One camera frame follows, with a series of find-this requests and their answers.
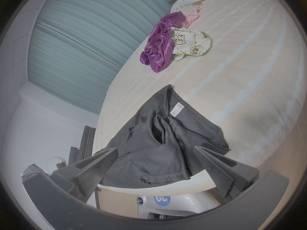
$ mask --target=cartoon face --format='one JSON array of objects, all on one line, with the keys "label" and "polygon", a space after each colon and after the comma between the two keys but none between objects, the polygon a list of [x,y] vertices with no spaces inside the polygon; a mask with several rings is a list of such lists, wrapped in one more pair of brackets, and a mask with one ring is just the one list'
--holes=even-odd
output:
[{"label": "cartoon face", "polygon": [[192,45],[191,47],[190,47],[190,55],[193,55],[193,56],[200,56],[201,55],[201,51],[202,51],[202,49],[203,49],[203,47],[202,46],[200,46],[200,45]]},{"label": "cartoon face", "polygon": [[174,41],[177,45],[186,44],[185,36],[179,33],[176,33],[174,36]]}]

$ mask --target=light blue curtain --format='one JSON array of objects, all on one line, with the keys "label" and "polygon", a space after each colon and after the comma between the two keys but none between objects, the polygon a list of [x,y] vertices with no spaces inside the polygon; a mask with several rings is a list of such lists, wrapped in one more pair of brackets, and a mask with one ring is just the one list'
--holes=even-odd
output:
[{"label": "light blue curtain", "polygon": [[167,14],[169,0],[47,0],[31,36],[29,81],[100,113],[108,87]]}]

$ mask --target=purple cloth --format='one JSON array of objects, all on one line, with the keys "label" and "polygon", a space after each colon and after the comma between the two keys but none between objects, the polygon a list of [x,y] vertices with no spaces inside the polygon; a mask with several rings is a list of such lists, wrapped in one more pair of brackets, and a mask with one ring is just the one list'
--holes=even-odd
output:
[{"label": "purple cloth", "polygon": [[186,21],[186,17],[181,11],[176,13],[170,13],[160,19],[160,22],[165,22],[169,27],[182,28],[182,22]]},{"label": "purple cloth", "polygon": [[182,27],[186,20],[182,12],[164,16],[149,35],[147,45],[140,55],[140,62],[150,65],[154,72],[160,72],[170,64],[174,43],[171,39],[171,27]]}]

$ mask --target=bed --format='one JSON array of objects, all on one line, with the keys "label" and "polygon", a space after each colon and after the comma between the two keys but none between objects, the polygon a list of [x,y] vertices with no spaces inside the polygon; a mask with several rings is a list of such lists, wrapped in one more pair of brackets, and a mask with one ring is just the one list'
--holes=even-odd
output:
[{"label": "bed", "polygon": [[[258,167],[289,135],[305,101],[307,79],[306,45],[290,15],[276,0],[205,0],[179,10],[185,14],[199,4],[200,17],[189,29],[211,36],[210,52],[186,56],[155,73],[139,61],[145,39],[109,86],[93,153],[168,84],[221,127],[231,149],[228,158]],[[156,196],[196,193],[215,185],[204,170],[188,181],[160,187],[101,187]]]}]

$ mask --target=curtain pleat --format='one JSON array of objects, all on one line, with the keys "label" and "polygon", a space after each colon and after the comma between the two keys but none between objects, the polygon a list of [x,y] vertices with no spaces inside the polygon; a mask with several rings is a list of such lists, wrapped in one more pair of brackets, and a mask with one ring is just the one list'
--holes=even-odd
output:
[{"label": "curtain pleat", "polygon": [[30,40],[28,79],[100,113],[108,87],[167,14],[169,0],[47,0]]}]

